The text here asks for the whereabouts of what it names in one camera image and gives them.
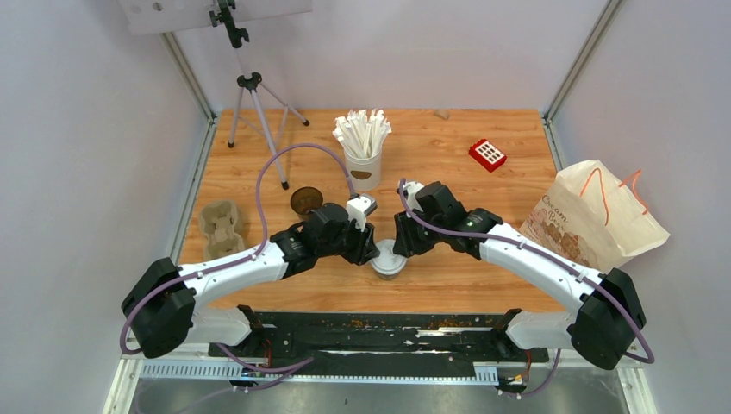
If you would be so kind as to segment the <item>brown cup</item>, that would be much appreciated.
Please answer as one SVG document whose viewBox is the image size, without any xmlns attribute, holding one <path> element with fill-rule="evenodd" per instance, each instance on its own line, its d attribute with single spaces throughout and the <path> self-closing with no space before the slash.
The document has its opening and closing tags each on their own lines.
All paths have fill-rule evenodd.
<svg viewBox="0 0 731 414">
<path fill-rule="evenodd" d="M 373 269 L 380 279 L 390 281 L 395 279 L 401 273 L 403 267 L 374 267 Z"/>
<path fill-rule="evenodd" d="M 303 221 L 308 220 L 323 204 L 324 196 L 321 191 L 312 186 L 295 190 L 290 199 L 291 209 Z"/>
</svg>

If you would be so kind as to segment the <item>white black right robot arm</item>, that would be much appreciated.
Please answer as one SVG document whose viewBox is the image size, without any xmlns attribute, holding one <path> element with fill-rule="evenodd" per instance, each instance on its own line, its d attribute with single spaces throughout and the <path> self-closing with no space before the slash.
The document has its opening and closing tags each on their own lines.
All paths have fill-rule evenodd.
<svg viewBox="0 0 731 414">
<path fill-rule="evenodd" d="M 394 254 L 410 258 L 443 243 L 510 271 L 563 305 L 564 312 L 536 323 L 517 310 L 491 338 L 500 358 L 514 360 L 528 348 L 572 348 L 604 370 L 616 368 L 624 357 L 656 361 L 642 333 L 647 318 L 628 273 L 616 267 L 603 272 L 563 258 L 488 210 L 466 210 L 440 181 L 424 185 L 400 179 L 397 194 L 404 210 L 394 217 Z"/>
</svg>

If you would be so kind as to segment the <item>white coffee cup lid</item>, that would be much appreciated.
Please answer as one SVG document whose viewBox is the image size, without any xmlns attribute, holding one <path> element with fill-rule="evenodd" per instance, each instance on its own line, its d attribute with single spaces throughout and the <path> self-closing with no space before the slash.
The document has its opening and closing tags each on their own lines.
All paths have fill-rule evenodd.
<svg viewBox="0 0 731 414">
<path fill-rule="evenodd" d="M 396 241 L 394 239 L 384 239 L 376 243 L 380 252 L 379 257 L 369 261 L 372 268 L 374 267 L 403 267 L 405 268 L 408 259 L 394 252 Z"/>
</svg>

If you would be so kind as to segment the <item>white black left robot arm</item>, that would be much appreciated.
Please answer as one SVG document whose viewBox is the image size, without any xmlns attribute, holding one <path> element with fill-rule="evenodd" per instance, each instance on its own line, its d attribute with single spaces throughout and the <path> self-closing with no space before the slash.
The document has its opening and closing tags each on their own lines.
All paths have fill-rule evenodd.
<svg viewBox="0 0 731 414">
<path fill-rule="evenodd" d="M 325 257 L 365 265 L 379 255 L 374 227 L 367 221 L 377 207 L 374 198 L 363 194 L 345 206 L 324 204 L 308 220 L 238 254 L 180 266 L 169 257 L 154 261 L 122 301 L 127 318 L 123 353 L 133 352 L 126 339 L 132 333 L 139 344 L 135 351 L 148 359 L 169 354 L 184 343 L 220 343 L 244 356 L 256 355 L 264 345 L 262 330 L 243 310 L 213 309 L 210 303 L 253 285 L 307 272 Z"/>
</svg>

